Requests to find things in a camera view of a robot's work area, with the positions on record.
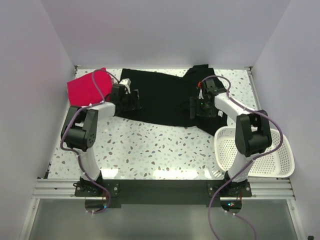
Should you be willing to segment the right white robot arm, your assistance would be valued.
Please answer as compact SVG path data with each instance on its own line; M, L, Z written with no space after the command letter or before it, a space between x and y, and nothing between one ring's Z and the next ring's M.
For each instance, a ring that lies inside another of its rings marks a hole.
M235 121L237 153L232 166L225 173L223 192L230 197L240 190L240 183L248 179L254 157L263 154L272 144L267 113L247 108L230 96L230 89L219 88L212 77L198 83L199 95L190 98L191 119L216 119L223 112Z

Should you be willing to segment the black t shirt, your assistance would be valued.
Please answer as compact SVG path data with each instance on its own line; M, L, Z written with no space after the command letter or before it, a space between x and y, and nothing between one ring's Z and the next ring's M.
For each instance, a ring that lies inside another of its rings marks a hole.
M118 117L172 127L194 127L214 135L227 125L227 115L190 118L190 98L199 95L198 83L215 74L207 64L194 65L184 76L124 68L121 79L130 79L139 91L142 108L123 111Z

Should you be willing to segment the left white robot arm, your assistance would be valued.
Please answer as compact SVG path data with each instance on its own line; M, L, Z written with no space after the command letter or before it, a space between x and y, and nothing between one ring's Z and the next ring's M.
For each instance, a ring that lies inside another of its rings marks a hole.
M75 154L80 167L80 179L88 181L86 191L99 196L104 190L101 170L95 159L93 146L97 138L98 122L142 108L139 90L130 89L125 78L112 85L111 93L101 102L87 106L69 107L60 134L60 148Z

